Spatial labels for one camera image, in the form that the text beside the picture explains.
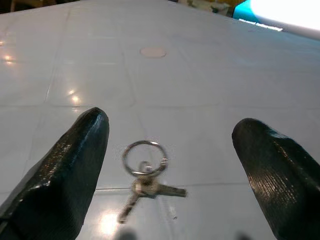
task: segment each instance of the key head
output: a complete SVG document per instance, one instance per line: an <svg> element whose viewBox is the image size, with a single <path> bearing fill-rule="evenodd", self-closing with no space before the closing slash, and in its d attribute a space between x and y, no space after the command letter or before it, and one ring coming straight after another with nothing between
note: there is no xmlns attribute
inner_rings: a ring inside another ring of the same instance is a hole
<svg viewBox="0 0 320 240"><path fill-rule="evenodd" d="M141 197L153 198L158 192L158 181L155 177L141 176L132 184L132 190Z"/></svg>

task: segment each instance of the circular mark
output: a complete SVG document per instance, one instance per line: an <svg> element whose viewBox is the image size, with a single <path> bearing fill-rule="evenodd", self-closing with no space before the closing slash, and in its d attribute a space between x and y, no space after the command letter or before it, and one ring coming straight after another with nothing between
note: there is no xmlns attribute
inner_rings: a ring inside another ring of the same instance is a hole
<svg viewBox="0 0 320 240"><path fill-rule="evenodd" d="M146 58L163 58L167 53L161 47L144 47L140 50L140 53Z"/></svg>

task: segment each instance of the bright light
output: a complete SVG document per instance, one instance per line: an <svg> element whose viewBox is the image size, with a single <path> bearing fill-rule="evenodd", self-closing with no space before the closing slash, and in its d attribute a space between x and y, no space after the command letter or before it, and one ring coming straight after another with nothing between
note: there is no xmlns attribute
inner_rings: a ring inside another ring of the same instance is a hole
<svg viewBox="0 0 320 240"><path fill-rule="evenodd" d="M72 97L72 101L73 101L75 104L78 103L78 102L79 102L79 97L73 96L73 97Z"/></svg>
<svg viewBox="0 0 320 240"><path fill-rule="evenodd" d="M257 18L261 17L284 24L320 30L319 0L309 0L304 4L292 0L251 0L250 5Z"/></svg>
<svg viewBox="0 0 320 240"><path fill-rule="evenodd" d="M114 213L103 215L99 223L100 232L108 236L113 235L118 225L117 217Z"/></svg>

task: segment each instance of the tile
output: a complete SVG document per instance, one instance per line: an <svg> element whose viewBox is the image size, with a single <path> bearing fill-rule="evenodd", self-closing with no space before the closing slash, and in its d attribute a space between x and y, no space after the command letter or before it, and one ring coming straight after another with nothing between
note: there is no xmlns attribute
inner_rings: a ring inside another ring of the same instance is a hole
<svg viewBox="0 0 320 240"><path fill-rule="evenodd" d="M141 199L127 224L117 223L117 216L130 194L129 190L96 191L77 240L171 239L156 199Z"/></svg>
<svg viewBox="0 0 320 240"><path fill-rule="evenodd" d="M134 177L125 171L122 153L129 144L145 139L143 130L133 109L115 110L100 107L108 115L110 129L97 189L130 188ZM34 133L30 158L24 174L50 150L78 116L87 109L89 107L48 107L46 109ZM137 148L130 154L130 164L135 168L141 160L149 158L148 151Z"/></svg>
<svg viewBox="0 0 320 240"><path fill-rule="evenodd" d="M139 103L147 106L217 104L209 83L184 60L166 38L128 38L122 41L125 65ZM142 48L162 48L162 58L146 58Z"/></svg>
<svg viewBox="0 0 320 240"><path fill-rule="evenodd" d="M39 117L35 107L0 107L0 193L12 191L22 179Z"/></svg>
<svg viewBox="0 0 320 240"><path fill-rule="evenodd" d="M19 16L3 37L3 54L19 62L52 62L66 18L64 11Z"/></svg>
<svg viewBox="0 0 320 240"><path fill-rule="evenodd" d="M189 186L187 190L187 198L161 197L174 239L276 240L246 184Z"/></svg>
<svg viewBox="0 0 320 240"><path fill-rule="evenodd" d="M0 62L0 105L30 106L45 102L52 63Z"/></svg>
<svg viewBox="0 0 320 240"><path fill-rule="evenodd" d="M279 89L276 78L269 71L249 68L223 68L203 72L210 83L212 94L224 106L273 107L297 106L293 96Z"/></svg>
<svg viewBox="0 0 320 240"><path fill-rule="evenodd" d="M283 93L290 95L303 108L319 108L320 82L318 71L284 72L277 82L277 87Z"/></svg>
<svg viewBox="0 0 320 240"><path fill-rule="evenodd" d="M95 11L72 8L65 29L66 37L74 38L114 38L115 27L109 14L96 14Z"/></svg>
<svg viewBox="0 0 320 240"><path fill-rule="evenodd" d="M55 69L47 102L57 106L125 107L134 104L131 80L118 64L70 64Z"/></svg>
<svg viewBox="0 0 320 240"><path fill-rule="evenodd" d="M63 63L121 63L122 52L116 38L66 37L59 61Z"/></svg>
<svg viewBox="0 0 320 240"><path fill-rule="evenodd" d="M234 149L231 140L231 145L224 141L227 131L220 131L224 126L218 118L221 114L218 107L142 110L147 139L163 145L169 158L168 168L159 180L178 186L247 182L240 161L228 155ZM160 162L159 154L153 156Z"/></svg>
<svg viewBox="0 0 320 240"><path fill-rule="evenodd" d="M16 15L13 14L1 14L0 15L0 36L2 36L10 26L12 22L17 18Z"/></svg>

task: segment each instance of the key blade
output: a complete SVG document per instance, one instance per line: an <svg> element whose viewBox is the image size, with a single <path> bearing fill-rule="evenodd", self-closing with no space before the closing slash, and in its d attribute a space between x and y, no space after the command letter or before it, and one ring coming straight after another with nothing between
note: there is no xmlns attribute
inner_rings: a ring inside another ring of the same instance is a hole
<svg viewBox="0 0 320 240"><path fill-rule="evenodd" d="M137 201L139 200L139 197L140 196L137 193L133 193L133 195L129 198L126 205L124 206L123 210L118 215L118 223L125 224L128 221L128 215L136 205Z"/></svg>
<svg viewBox="0 0 320 240"><path fill-rule="evenodd" d="M158 184L157 194L185 198L188 193L187 193L187 190L183 188L177 188L173 186Z"/></svg>

